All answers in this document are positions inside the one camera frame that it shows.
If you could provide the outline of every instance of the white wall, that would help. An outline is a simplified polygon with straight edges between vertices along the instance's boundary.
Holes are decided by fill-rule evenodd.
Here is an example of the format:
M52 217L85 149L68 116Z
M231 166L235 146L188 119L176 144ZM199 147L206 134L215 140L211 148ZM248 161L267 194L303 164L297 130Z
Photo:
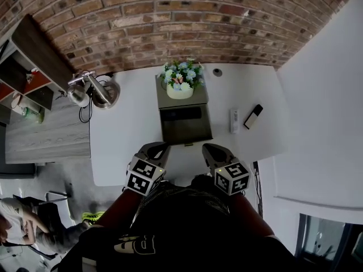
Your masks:
M363 223L363 0L350 0L277 73L294 136L273 158L275 195Z

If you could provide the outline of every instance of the white table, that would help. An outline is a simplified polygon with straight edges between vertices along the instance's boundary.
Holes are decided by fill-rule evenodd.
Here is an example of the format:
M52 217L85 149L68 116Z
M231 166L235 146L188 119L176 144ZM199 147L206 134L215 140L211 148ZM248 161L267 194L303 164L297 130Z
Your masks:
M270 66L227 63L204 64L213 140L248 163L286 151L288 110L275 70ZM223 76L213 75L219 68ZM91 158L95 184L124 185L126 167L145 143L162 141L155 74L161 67L117 73L120 98L110 110L94 108L90 122ZM247 130L242 126L256 104L264 108ZM229 110L238 108L239 134L229 132ZM201 148L172 146L166 165L167 178L208 171Z

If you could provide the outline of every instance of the person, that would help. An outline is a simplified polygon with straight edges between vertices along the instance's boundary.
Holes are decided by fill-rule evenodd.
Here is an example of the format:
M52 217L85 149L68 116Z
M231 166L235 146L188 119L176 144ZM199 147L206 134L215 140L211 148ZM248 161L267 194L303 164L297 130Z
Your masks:
M142 271L153 266L299 270L242 193L228 197L212 177L199 175L186 188L162 181L145 198L125 189L52 271Z
M91 224L91 220L84 220L66 229L61 223L57 205L54 203L30 208L15 198L0 200L2 243L19 245L40 243L55 253L64 254L78 242L81 233Z

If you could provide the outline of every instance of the gray wooden counter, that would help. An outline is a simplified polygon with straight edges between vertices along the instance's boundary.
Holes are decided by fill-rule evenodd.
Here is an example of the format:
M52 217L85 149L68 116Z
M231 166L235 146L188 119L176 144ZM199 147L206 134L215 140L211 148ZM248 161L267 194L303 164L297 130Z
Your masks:
M90 158L89 123L78 118L79 106L68 98L53 98L52 111L45 111L42 124L11 112L6 128L5 160L12 163L60 162Z

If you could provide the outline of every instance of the flower pot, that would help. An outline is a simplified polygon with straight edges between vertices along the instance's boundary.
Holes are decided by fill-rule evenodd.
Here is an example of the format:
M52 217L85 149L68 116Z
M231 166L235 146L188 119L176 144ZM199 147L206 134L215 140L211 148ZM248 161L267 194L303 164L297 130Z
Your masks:
M191 96L193 96L194 89L190 88L186 91L175 90L171 85L167 84L166 93L172 99L182 100L182 99L187 99L187 98L190 98Z

